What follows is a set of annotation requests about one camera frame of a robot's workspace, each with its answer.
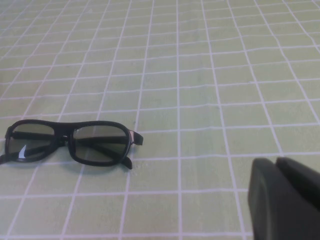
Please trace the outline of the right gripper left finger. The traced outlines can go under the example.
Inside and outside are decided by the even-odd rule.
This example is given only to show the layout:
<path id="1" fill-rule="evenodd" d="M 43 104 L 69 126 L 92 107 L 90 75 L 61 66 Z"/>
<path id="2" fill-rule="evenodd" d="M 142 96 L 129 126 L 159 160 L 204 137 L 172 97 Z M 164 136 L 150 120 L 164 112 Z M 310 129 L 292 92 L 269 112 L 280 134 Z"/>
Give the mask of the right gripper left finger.
<path id="1" fill-rule="evenodd" d="M 318 240 L 320 209 L 306 201 L 276 162 L 252 162 L 248 207 L 255 240 Z"/>

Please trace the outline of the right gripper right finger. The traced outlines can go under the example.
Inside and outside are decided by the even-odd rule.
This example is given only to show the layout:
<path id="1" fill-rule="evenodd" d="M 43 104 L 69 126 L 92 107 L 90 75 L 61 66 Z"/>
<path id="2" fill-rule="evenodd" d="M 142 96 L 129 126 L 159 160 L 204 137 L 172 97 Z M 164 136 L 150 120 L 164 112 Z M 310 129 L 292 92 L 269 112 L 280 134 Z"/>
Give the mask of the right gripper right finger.
<path id="1" fill-rule="evenodd" d="M 276 166 L 292 187 L 316 209 L 320 208 L 320 173 L 289 157 L 278 157 Z"/>

